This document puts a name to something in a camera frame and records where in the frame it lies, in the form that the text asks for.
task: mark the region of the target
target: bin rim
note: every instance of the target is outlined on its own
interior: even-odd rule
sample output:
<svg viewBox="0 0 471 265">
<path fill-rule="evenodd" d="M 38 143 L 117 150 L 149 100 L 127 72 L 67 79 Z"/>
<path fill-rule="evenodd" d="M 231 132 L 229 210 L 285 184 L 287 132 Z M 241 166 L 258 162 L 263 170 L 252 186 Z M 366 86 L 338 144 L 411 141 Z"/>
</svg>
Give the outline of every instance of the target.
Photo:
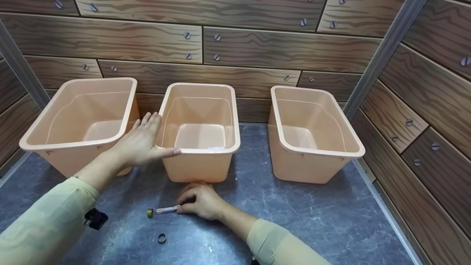
<svg viewBox="0 0 471 265">
<path fill-rule="evenodd" d="M 234 126 L 234 138 L 235 142 L 234 145 L 230 148 L 225 149 L 194 149 L 194 148 L 179 148 L 182 154 L 233 154 L 240 148 L 240 132 L 239 132 L 239 116 L 237 114 L 237 102 L 236 102 L 236 91 L 230 85 L 226 84 L 217 84 L 217 83 L 185 83 L 185 82 L 177 82 L 173 83 L 168 86 L 167 91 L 165 92 L 165 96 L 162 101 L 162 105 L 160 106 L 159 115 L 163 117 L 163 111 L 165 110 L 165 106 L 168 103 L 168 99 L 170 96 L 170 92 L 172 88 L 176 85 L 192 85 L 192 86 L 223 86 L 230 90 L 231 93 L 231 101 L 232 101 L 232 117 L 233 117 L 233 126 Z"/>
<path fill-rule="evenodd" d="M 293 152 L 296 152 L 296 153 L 308 153 L 308 154 L 314 154 L 314 155 L 349 157 L 349 158 L 360 158 L 365 154 L 365 147 L 363 146 L 363 143 L 361 142 L 361 140 L 358 137 L 357 133 L 355 132 L 355 130 L 351 126 L 351 124 L 348 121 L 347 117 L 343 113 L 343 110 L 340 108 L 339 104 L 336 104 L 336 107 L 337 107 L 338 111 L 340 112 L 341 117 L 346 122 L 350 133 L 353 135 L 353 138 L 357 142 L 357 145 L 359 147 L 359 150 L 357 152 L 343 152 L 343 151 L 330 151 L 330 150 L 322 150 L 322 149 L 310 149 L 310 148 L 296 147 L 296 146 L 293 146 L 293 145 L 289 144 L 284 138 L 283 127 L 282 127 L 281 118 L 280 118 L 280 115 L 279 115 L 278 102 L 277 102 L 277 99 L 276 99 L 276 89 L 277 88 L 315 91 L 315 92 L 320 92 L 320 93 L 324 93 L 324 94 L 329 95 L 331 100 L 333 100 L 335 103 L 337 103 L 337 100 L 335 99 L 335 97 L 331 93 L 329 93 L 328 91 L 325 91 L 325 90 L 321 90 L 321 89 L 300 88 L 300 87 L 291 87 L 291 86 L 282 86 L 282 85 L 273 86 L 270 89 L 270 93 L 271 93 L 271 100 L 272 100 L 272 105 L 273 105 L 273 112 L 274 112 L 274 115 L 275 115 L 276 129 L 278 130 L 278 137 L 279 137 L 281 146 L 285 150 L 293 151 Z"/>
<path fill-rule="evenodd" d="M 47 113 L 49 108 L 52 106 L 52 104 L 56 101 L 60 93 L 64 90 L 66 85 L 69 83 L 75 82 L 75 81 L 93 81 L 93 80 L 131 80 L 132 81 L 132 87 L 130 90 L 128 102 L 126 103 L 126 109 L 124 110 L 124 116 L 123 120 L 121 122 L 121 127 L 119 132 L 110 138 L 106 139 L 100 139 L 100 140 L 92 140 L 92 141 L 79 141 L 79 142 L 69 142 L 69 143 L 53 143 L 53 144 L 38 144 L 38 145 L 30 145 L 27 143 L 27 139 L 31 135 L 31 133 L 34 131 L 42 117 Z M 129 115 L 131 113 L 131 108 L 132 108 L 132 103 L 134 101 L 135 95 L 136 95 L 136 87 L 137 87 L 138 81 L 135 78 L 132 77 L 109 77 L 109 78 L 79 78 L 79 79 L 72 79 L 64 84 L 61 85 L 61 87 L 57 90 L 56 94 L 51 98 L 49 103 L 46 105 L 46 107 L 41 111 L 39 116 L 36 118 L 36 120 L 33 122 L 33 124 L 29 127 L 29 129 L 26 131 L 26 133 L 23 135 L 19 142 L 19 146 L 21 149 L 25 151 L 48 151 L 48 150 L 59 150 L 59 149 L 66 149 L 66 148 L 75 148 L 75 147 L 85 147 L 85 146 L 96 146 L 96 145 L 103 145 L 103 144 L 108 144 L 111 143 L 115 140 L 120 139 L 125 133 L 126 133 L 126 126 L 129 122 Z"/>
</svg>

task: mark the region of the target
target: gray marble floor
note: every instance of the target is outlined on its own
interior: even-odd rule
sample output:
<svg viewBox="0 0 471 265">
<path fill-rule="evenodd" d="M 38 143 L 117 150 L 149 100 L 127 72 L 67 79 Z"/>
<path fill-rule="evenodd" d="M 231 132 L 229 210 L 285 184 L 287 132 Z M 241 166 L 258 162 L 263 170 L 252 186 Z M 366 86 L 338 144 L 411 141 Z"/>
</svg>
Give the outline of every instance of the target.
<svg viewBox="0 0 471 265">
<path fill-rule="evenodd" d="M 272 174 L 266 125 L 242 124 L 241 137 L 229 176 L 215 185 L 228 202 L 284 226 L 333 265 L 412 264 L 352 162 L 324 185 L 283 182 Z M 63 180 L 32 154 L 0 188 L 0 231 Z M 61 264 L 250 264 L 246 244 L 218 222 L 146 217 L 148 208 L 174 205 L 183 187 L 169 181 L 161 162 L 119 177 L 97 205 L 109 221 L 100 231 L 87 229 Z M 160 245 L 162 232 L 168 240 Z"/>
</svg>

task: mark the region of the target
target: right hand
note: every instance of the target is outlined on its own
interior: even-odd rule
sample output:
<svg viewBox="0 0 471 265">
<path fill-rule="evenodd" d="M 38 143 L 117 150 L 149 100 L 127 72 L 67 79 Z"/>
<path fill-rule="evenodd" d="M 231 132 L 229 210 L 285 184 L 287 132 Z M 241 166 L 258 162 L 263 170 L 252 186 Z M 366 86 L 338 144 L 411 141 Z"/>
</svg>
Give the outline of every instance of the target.
<svg viewBox="0 0 471 265">
<path fill-rule="evenodd" d="M 214 191 L 211 185 L 205 183 L 191 183 L 186 186 L 177 199 L 181 204 L 187 199 L 196 198 L 195 203 L 186 203 L 178 208 L 178 214 L 197 214 L 208 220 L 221 220 L 225 208 L 231 207 Z"/>
</svg>

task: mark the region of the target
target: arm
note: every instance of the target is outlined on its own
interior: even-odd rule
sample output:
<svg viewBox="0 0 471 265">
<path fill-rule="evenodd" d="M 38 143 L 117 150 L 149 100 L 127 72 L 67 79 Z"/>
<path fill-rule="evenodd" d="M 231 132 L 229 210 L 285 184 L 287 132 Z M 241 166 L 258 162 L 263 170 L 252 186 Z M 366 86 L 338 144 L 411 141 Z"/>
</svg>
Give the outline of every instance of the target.
<svg viewBox="0 0 471 265">
<path fill-rule="evenodd" d="M 148 113 L 114 147 L 36 201 L 0 234 L 1 263 L 57 263 L 85 231 L 85 213 L 123 168 L 180 153 L 154 147 L 159 122 L 157 113 Z"/>
<path fill-rule="evenodd" d="M 261 265 L 330 265 L 285 228 L 235 208 L 209 185 L 188 185 L 177 204 L 193 197 L 196 197 L 195 203 L 182 205 L 177 213 L 194 213 L 205 219 L 221 221 L 247 242 Z"/>
</svg>

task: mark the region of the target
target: left hand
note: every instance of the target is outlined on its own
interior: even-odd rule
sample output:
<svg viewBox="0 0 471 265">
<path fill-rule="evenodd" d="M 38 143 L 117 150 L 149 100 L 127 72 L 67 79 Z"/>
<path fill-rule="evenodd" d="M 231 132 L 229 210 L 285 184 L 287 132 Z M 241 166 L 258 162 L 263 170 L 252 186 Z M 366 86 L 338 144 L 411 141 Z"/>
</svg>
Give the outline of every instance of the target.
<svg viewBox="0 0 471 265">
<path fill-rule="evenodd" d="M 157 112 L 152 115 L 147 112 L 142 121 L 137 120 L 132 129 L 107 152 L 117 157 L 125 167 L 140 166 L 181 154 L 178 148 L 157 148 L 154 145 L 161 119 Z"/>
</svg>

